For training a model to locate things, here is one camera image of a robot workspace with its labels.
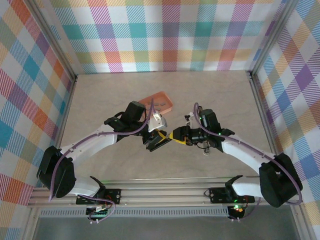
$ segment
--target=beige floor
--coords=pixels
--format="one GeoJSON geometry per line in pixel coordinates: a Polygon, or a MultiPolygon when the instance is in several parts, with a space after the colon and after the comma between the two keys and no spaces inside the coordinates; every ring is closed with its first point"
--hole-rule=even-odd
{"type": "MultiPolygon", "coordinates": [[[[167,132],[185,125],[184,115],[197,101],[213,109],[222,128],[268,151],[269,145],[244,71],[149,72],[80,75],[75,88],[62,146],[80,140],[129,102],[165,91],[173,109],[164,117],[167,132]]],[[[126,137],[106,147],[77,170],[100,180],[254,176],[255,172],[232,156],[212,149],[204,156],[196,146],[170,142],[154,152],[142,139],[126,137]]]]}

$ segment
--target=plaid fabric backdrop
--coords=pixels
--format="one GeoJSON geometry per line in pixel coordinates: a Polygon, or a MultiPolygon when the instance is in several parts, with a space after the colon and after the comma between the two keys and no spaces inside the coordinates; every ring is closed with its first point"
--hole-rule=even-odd
{"type": "Polygon", "coordinates": [[[281,4],[38,0],[66,55],[85,74],[249,69],[281,4]]]}
{"type": "Polygon", "coordinates": [[[258,78],[277,148],[293,159],[320,239],[320,0],[298,3],[258,78]]]}
{"type": "Polygon", "coordinates": [[[71,80],[22,0],[0,1],[0,239],[18,238],[71,80]]]}

